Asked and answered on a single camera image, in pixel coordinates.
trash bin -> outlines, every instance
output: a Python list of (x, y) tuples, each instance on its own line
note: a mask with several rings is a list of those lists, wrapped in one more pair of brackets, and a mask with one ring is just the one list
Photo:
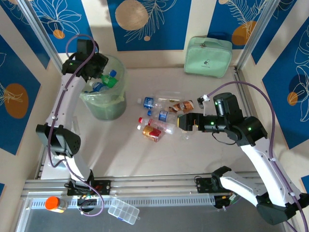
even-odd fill
[(126, 109), (126, 83), (127, 71), (123, 63), (116, 57), (105, 55), (109, 61), (104, 68), (104, 73), (116, 70), (117, 84), (103, 92), (85, 93), (91, 91), (91, 86), (86, 85), (80, 98), (86, 104), (94, 117), (100, 120), (114, 120), (119, 118)]

mint green pouch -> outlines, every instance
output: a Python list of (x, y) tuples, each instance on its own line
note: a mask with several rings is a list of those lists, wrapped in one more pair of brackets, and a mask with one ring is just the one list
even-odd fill
[(220, 78), (224, 76), (231, 59), (231, 42), (193, 37), (189, 41), (184, 72)]

blue bottle cap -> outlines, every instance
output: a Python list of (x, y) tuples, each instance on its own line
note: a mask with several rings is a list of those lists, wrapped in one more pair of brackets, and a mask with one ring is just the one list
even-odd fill
[(115, 70), (111, 70), (110, 76), (111, 77), (116, 77), (117, 72)]

white floor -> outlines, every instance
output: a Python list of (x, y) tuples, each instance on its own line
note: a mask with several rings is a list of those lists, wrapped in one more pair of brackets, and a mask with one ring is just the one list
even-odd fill
[[(80, 151), (95, 177), (211, 173), (223, 165), (234, 171), (254, 171), (252, 163), (239, 147), (221, 144), (210, 133), (196, 132), (186, 141), (179, 135), (166, 134), (161, 141), (154, 143), (136, 129), (138, 118), (146, 112), (136, 103), (137, 98), (157, 90), (181, 91), (187, 100), (193, 100), (194, 112), (202, 113), (197, 98), (233, 81), (232, 68), (221, 79), (186, 75), (181, 68), (132, 69), (128, 73), (127, 109), (119, 119), (99, 121), (81, 100), (75, 111), (82, 139)], [(220, 92), (235, 94), (243, 109), (235, 85)], [(208, 112), (215, 114), (213, 101), (209, 102)], [(217, 137), (229, 141), (225, 134)], [(42, 179), (67, 177), (69, 173), (66, 170), (54, 170), (45, 162)]]

